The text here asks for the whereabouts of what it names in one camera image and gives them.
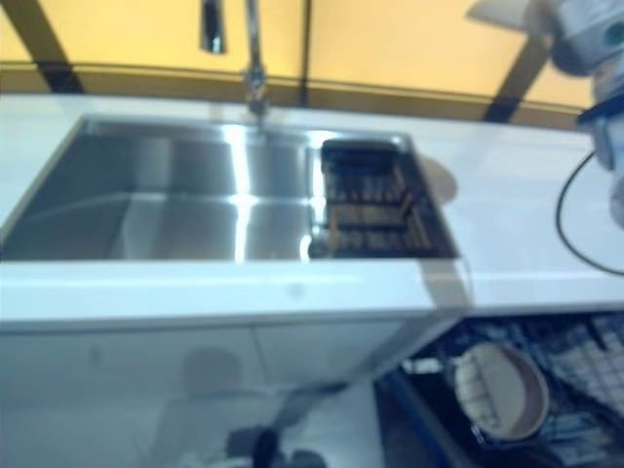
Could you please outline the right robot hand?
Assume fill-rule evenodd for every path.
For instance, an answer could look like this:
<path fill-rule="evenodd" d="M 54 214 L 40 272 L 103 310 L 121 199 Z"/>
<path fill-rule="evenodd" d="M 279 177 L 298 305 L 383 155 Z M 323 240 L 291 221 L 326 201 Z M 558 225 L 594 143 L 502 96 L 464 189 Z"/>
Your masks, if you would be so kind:
<path fill-rule="evenodd" d="M 589 76 L 623 53 L 623 2 L 552 1 L 553 63 L 572 76 Z"/>

